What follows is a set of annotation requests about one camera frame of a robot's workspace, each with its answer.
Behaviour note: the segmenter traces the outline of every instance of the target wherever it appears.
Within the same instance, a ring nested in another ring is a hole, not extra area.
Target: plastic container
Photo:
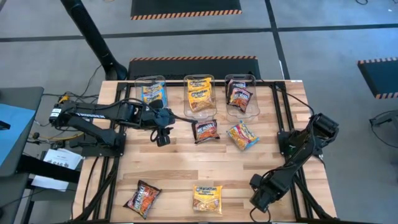
[[[155,85],[156,83],[162,83],[163,84],[163,89],[164,89],[164,94],[166,96],[166,104],[163,104],[163,108],[169,107],[168,99],[167,99],[167,88],[166,88],[166,79],[162,75],[157,75],[157,76],[152,76],[152,77],[144,77],[144,78],[138,78],[135,81],[135,87],[136,87],[136,98],[139,100],[142,99],[142,87],[143,86],[152,86]]]
[[[256,78],[253,75],[227,75],[225,76],[225,98],[227,98],[227,86],[229,81],[233,79],[238,82],[243,82],[246,84],[247,91],[253,93],[250,98],[246,112],[243,113],[239,108],[231,105],[226,105],[226,117],[229,122],[250,122],[259,113],[260,109],[257,104],[257,94],[256,94]]]
[[[211,100],[213,102],[213,106],[204,108],[200,111],[192,111],[189,100],[188,100],[188,81],[189,80],[199,80],[204,78],[211,78]],[[184,114],[188,117],[197,120],[206,120],[213,119],[214,115],[217,114],[217,105],[216,105],[216,90],[215,90],[214,76],[213,75],[187,75],[184,78]]]

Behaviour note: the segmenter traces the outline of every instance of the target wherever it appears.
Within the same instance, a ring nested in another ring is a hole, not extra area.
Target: white paper
[[[81,158],[81,155],[71,152],[67,149],[49,149],[44,157],[44,161],[74,170],[79,164]],[[68,187],[68,182],[37,175],[33,179],[32,185],[64,192]]]

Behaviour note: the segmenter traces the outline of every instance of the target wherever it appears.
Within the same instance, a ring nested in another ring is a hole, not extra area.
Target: gray floor
[[[242,15],[156,21],[131,21],[130,0],[83,2],[104,34],[270,27],[263,0],[241,0]],[[390,0],[369,0],[366,6],[355,0],[271,2],[279,27],[398,23],[398,4]],[[78,34],[59,1],[7,0],[0,12],[0,38]],[[280,39],[291,79],[303,80],[315,111],[327,114],[341,126],[337,140],[325,149],[338,216],[343,220],[396,223],[398,168],[393,164],[398,164],[398,149],[378,141],[368,119],[396,109],[398,101],[375,100],[356,61],[396,57],[398,29],[283,32]],[[282,78],[271,33],[140,37],[106,42],[125,66],[131,57],[257,55],[262,78]],[[98,65],[84,40],[0,43],[0,87],[43,86],[47,93],[81,93]],[[103,80],[100,69],[88,93],[96,94]],[[47,122],[55,100],[43,97],[38,121]],[[51,128],[35,125],[34,131],[38,130],[42,135],[54,134]],[[398,145],[397,130],[388,124],[376,131]],[[25,152],[35,156],[47,148],[28,145]],[[35,205],[30,222],[63,222],[69,216],[70,201],[40,202]]]

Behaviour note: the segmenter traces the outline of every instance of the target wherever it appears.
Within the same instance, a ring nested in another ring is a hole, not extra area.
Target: wooden table
[[[103,82],[98,103],[113,103],[116,86],[117,82]],[[286,87],[288,93],[307,102],[302,82],[286,81]],[[248,124],[248,128],[260,137],[260,141],[244,152],[238,150],[226,134],[226,131],[236,123],[226,120],[226,103],[222,87],[216,88],[218,113],[215,119],[218,121],[218,133],[221,137],[219,141],[207,141],[194,145],[190,123],[179,120],[172,125],[175,128],[170,134],[172,143],[164,147],[157,147],[156,143],[150,142],[150,131],[128,129],[126,131],[126,149],[119,164],[111,221],[251,222],[249,212],[253,205],[250,204],[249,199],[253,195],[253,191],[249,186],[250,178],[255,173],[262,175],[284,163],[276,138],[279,129],[271,89],[266,86],[258,86],[256,90],[261,113]],[[167,93],[172,111],[178,116],[184,116],[183,87],[168,87]],[[130,97],[135,97],[134,88]],[[280,93],[279,101],[286,128],[287,120]],[[305,128],[310,116],[308,108],[293,98],[289,98],[289,102],[295,128]],[[109,123],[105,120],[97,119],[95,124],[102,128],[109,128]],[[82,210],[83,195],[93,161],[94,158],[87,158],[83,163],[73,206],[75,216]],[[102,158],[95,166],[88,187],[86,204],[90,202],[97,191],[101,164]],[[323,165],[311,158],[303,168],[308,189],[325,211],[335,217],[335,208]],[[123,207],[136,191],[137,182],[140,179],[163,189],[151,208],[147,220],[143,220],[136,212]],[[192,210],[194,184],[223,186],[222,215]],[[298,197],[302,216],[305,217],[301,194],[298,194]],[[107,198],[108,193],[106,192],[101,204],[100,217],[104,216]],[[269,210],[272,220],[295,220],[290,193],[273,203]],[[258,221],[267,220],[268,214],[256,210],[253,217]]]

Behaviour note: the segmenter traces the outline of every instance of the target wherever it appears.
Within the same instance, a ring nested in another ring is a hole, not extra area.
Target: wooden plank
[[[111,104],[114,101],[117,82],[103,82],[98,102]],[[286,81],[287,92],[307,102],[302,82]],[[149,131],[128,129],[126,149],[120,160],[115,197],[113,201],[112,222],[250,222],[249,212],[253,208],[249,199],[253,191],[249,180],[253,174],[263,174],[280,166],[284,158],[279,153],[276,132],[278,124],[271,89],[258,86],[257,101],[260,115],[248,123],[260,141],[246,151],[240,151],[226,135],[226,131],[236,123],[228,121],[224,99],[224,88],[216,87],[218,113],[218,133],[220,140],[207,141],[195,145],[191,125],[177,121],[172,125],[175,129],[170,135],[171,144],[157,147],[149,141]],[[183,108],[183,88],[168,87],[167,94],[172,111],[185,117]],[[135,97],[132,88],[130,97]],[[279,101],[285,127],[287,120],[284,113],[282,95]],[[305,128],[310,117],[306,106],[293,98],[289,98],[290,109],[295,127]],[[103,128],[109,126],[108,121],[96,119],[95,124]],[[83,194],[86,189],[88,174],[93,158],[86,158],[83,163],[78,184],[73,212],[81,213]],[[97,191],[101,173],[102,158],[94,168],[88,186],[88,204]],[[330,215],[336,215],[331,197],[326,172],[323,165],[316,159],[309,159],[304,165],[308,189],[320,205]],[[156,203],[151,208],[147,220],[123,205],[137,189],[138,180],[163,189]],[[200,213],[192,210],[192,189],[194,185],[222,185],[222,215],[217,213]],[[103,217],[108,194],[105,193],[101,205],[100,217]],[[299,199],[301,211],[304,211],[302,199]],[[270,205],[272,220],[292,221],[294,213],[290,194]],[[267,214],[255,211],[256,220],[267,220]]]

